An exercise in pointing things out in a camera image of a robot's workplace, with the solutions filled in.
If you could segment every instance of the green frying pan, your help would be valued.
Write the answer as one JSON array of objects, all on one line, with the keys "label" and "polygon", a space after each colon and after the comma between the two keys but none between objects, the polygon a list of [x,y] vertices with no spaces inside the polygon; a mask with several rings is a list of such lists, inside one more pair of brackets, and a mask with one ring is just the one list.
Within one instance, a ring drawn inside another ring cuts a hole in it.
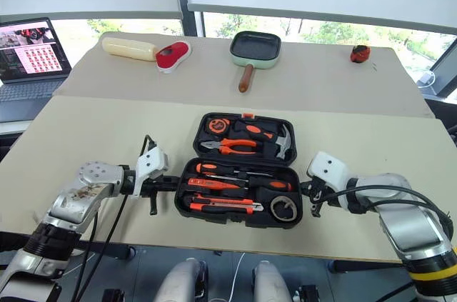
[{"label": "green frying pan", "polygon": [[233,62],[245,66],[238,89],[241,93],[248,90],[254,68],[269,69],[278,60],[281,39],[270,33],[242,31],[235,35],[230,45]]}]

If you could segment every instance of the screwdriver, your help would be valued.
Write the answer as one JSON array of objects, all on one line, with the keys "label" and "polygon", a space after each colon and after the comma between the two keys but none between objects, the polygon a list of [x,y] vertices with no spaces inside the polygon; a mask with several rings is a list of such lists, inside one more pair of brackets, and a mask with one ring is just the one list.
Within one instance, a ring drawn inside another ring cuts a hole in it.
[{"label": "screwdriver", "polygon": [[[240,173],[241,171],[235,170],[233,166],[221,166],[212,163],[206,164],[197,164],[196,171],[198,173],[202,173],[204,175],[235,175]],[[263,172],[246,172],[248,175],[257,175],[257,176],[268,176],[272,177],[272,175]]]},{"label": "screwdriver", "polygon": [[235,178],[235,177],[226,177],[226,176],[217,176],[217,175],[207,175],[208,177],[211,178],[219,178],[219,179],[227,179],[230,181],[243,181],[248,183],[250,187],[260,187],[264,186],[269,189],[277,190],[277,191],[292,191],[292,185],[289,182],[285,181],[279,181],[277,179],[272,179],[272,178],[265,178],[265,177],[249,177],[249,179],[240,179],[240,178]]},{"label": "screwdriver", "polygon": [[224,190],[224,189],[240,189],[240,186],[236,184],[229,184],[213,179],[202,179],[202,178],[190,178],[187,181],[190,186],[201,186],[202,188],[208,188],[211,190]]}]

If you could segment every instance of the hammer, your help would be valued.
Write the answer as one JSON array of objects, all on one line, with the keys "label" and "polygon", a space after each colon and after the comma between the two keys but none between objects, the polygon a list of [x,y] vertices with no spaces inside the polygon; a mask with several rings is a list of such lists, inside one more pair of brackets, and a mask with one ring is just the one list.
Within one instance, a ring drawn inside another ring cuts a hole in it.
[{"label": "hammer", "polygon": [[276,154],[276,158],[284,159],[286,156],[286,151],[291,147],[291,134],[288,132],[286,126],[283,125],[284,132],[286,132],[286,136],[278,136],[276,139],[276,144],[279,145],[279,152]]},{"label": "hammer", "polygon": [[279,145],[279,152],[276,154],[276,158],[284,159],[286,157],[286,151],[291,147],[291,134],[288,132],[285,125],[283,125],[283,130],[286,136],[279,136],[269,131],[264,131],[260,127],[247,125],[241,122],[238,122],[235,125],[235,129],[237,131],[240,129],[248,131],[252,139],[274,142],[276,145]]}]

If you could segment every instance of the wooden handle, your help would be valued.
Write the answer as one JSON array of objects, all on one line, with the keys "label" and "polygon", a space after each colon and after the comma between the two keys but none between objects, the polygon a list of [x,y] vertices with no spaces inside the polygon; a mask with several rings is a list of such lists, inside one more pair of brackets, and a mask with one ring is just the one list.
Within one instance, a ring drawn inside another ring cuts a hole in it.
[{"label": "wooden handle", "polygon": [[238,90],[241,93],[246,92],[249,89],[249,84],[251,83],[252,73],[254,71],[254,67],[252,64],[246,65],[244,68],[243,77],[241,77],[240,84],[238,85]]}]

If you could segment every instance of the laptop screen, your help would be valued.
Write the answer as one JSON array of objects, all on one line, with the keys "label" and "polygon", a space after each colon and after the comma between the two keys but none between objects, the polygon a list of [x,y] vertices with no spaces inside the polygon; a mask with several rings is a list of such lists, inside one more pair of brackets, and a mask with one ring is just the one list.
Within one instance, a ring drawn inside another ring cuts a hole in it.
[{"label": "laptop screen", "polygon": [[68,76],[71,66],[48,18],[0,24],[0,79]]}]

